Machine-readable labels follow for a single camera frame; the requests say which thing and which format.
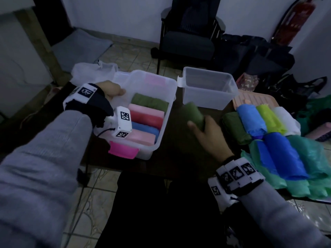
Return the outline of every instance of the red roll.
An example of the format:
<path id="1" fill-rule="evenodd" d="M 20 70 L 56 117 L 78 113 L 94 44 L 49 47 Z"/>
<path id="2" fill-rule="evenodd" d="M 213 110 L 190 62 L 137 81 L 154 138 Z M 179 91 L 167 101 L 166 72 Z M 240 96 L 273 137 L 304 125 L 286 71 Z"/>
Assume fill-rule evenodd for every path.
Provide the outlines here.
<path id="1" fill-rule="evenodd" d="M 160 130 L 163 124 L 163 118 L 151 116 L 139 112 L 135 112 L 133 110 L 130 111 L 131 114 L 131 121 L 139 124 L 148 125 Z"/>

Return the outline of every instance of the white roll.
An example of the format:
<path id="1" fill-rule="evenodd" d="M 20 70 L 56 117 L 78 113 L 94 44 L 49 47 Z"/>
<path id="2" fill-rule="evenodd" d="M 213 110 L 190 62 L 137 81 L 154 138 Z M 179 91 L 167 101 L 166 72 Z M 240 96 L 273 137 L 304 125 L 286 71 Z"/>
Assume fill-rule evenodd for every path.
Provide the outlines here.
<path id="1" fill-rule="evenodd" d="M 295 120 L 286 109 L 284 109 L 283 107 L 275 107 L 272 109 L 272 111 L 276 114 L 276 116 L 285 125 L 285 128 L 287 129 L 287 132 L 284 134 L 284 136 L 301 135 L 300 123 Z"/>

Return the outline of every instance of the floor mat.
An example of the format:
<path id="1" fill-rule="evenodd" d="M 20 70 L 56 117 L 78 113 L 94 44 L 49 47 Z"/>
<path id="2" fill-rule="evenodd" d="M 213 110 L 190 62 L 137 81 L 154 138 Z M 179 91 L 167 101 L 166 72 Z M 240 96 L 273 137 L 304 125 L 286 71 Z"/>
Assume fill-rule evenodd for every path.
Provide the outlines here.
<path id="1" fill-rule="evenodd" d="M 112 41 L 96 38 L 77 29 L 63 41 L 52 47 L 52 50 L 63 71 L 71 72 L 76 63 L 93 63 L 111 45 Z"/>

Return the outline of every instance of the blue roll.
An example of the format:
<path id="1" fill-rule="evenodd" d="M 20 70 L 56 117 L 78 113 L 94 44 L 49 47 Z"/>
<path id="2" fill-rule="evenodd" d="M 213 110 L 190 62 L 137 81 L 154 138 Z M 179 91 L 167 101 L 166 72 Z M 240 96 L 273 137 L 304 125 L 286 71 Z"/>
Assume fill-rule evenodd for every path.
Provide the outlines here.
<path id="1" fill-rule="evenodd" d="M 273 132 L 264 136 L 264 143 L 281 178 L 291 181 L 309 179 L 299 154 L 286 137 Z"/>
<path id="2" fill-rule="evenodd" d="M 143 131 L 143 132 L 148 132 L 148 133 L 155 135 L 155 142 L 158 140 L 158 137 L 160 134 L 160 131 L 154 127 L 135 123 L 135 122 L 132 122 L 132 129 Z"/>
<path id="3" fill-rule="evenodd" d="M 279 175 L 269 150 L 263 141 L 256 141 L 260 152 L 261 165 L 268 169 L 271 174 Z"/>
<path id="4" fill-rule="evenodd" d="M 267 126 L 254 105 L 242 104 L 237 112 L 248 134 L 258 137 L 267 133 Z"/>

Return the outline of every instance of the person's left hand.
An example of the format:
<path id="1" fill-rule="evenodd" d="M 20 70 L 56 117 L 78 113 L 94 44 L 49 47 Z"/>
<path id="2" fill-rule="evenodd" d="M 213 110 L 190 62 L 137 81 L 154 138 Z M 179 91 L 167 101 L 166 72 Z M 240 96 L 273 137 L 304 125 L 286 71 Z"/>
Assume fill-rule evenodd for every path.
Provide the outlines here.
<path id="1" fill-rule="evenodd" d="M 121 86 L 109 80 L 96 83 L 96 85 L 103 90 L 103 92 L 105 93 L 105 97 L 109 101 L 113 99 L 114 96 L 124 95 L 126 93 L 125 89 L 122 89 Z"/>

